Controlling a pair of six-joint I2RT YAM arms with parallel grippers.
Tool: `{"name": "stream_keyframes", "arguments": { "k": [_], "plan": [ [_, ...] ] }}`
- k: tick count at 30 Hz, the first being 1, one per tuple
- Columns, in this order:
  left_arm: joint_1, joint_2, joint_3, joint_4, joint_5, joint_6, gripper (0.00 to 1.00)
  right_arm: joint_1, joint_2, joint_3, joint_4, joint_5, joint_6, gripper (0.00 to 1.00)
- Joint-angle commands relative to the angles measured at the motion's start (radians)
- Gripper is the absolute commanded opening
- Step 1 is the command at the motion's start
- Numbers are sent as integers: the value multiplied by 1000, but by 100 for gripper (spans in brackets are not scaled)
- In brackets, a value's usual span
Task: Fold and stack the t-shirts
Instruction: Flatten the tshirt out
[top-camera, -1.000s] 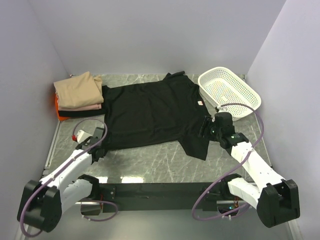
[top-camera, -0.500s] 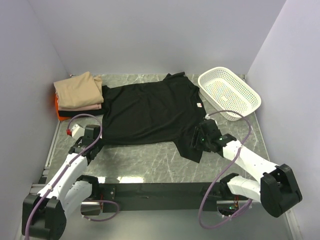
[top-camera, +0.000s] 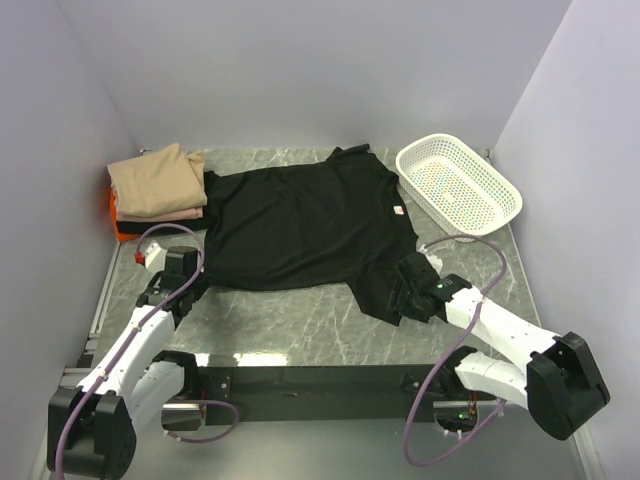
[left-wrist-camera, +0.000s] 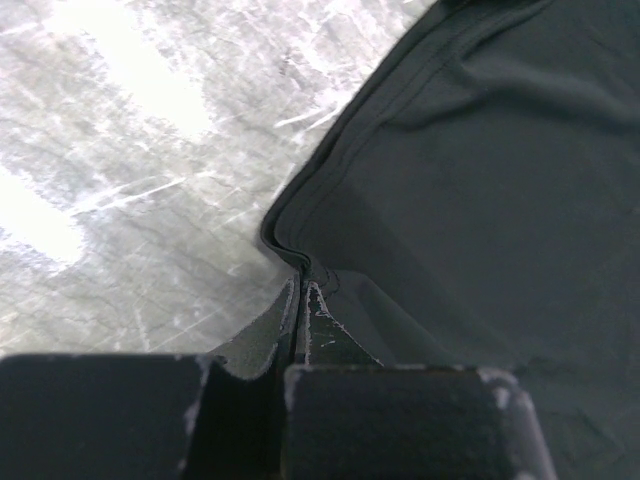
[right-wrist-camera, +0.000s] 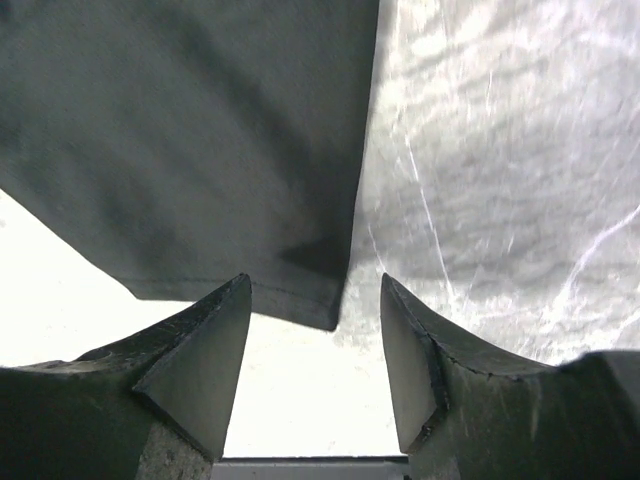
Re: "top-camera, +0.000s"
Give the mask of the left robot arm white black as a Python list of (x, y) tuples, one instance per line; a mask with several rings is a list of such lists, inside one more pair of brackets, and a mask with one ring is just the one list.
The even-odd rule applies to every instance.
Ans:
[(164, 347), (207, 288), (203, 253), (152, 245), (135, 260), (159, 269), (124, 331), (97, 367), (49, 401), (47, 467), (59, 479), (120, 479), (131, 465), (138, 434), (166, 403), (211, 403), (202, 395), (194, 355)]

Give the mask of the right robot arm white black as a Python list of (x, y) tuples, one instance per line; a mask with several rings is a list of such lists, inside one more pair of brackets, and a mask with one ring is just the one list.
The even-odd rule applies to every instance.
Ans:
[(389, 304), (414, 320), (437, 316), (501, 354), (491, 358), (458, 339), (430, 369), (414, 402), (431, 385), (452, 399), (482, 392), (527, 410), (557, 440), (566, 440), (610, 401), (588, 343), (535, 326), (489, 300), (467, 280), (440, 277), (416, 252), (396, 266)]

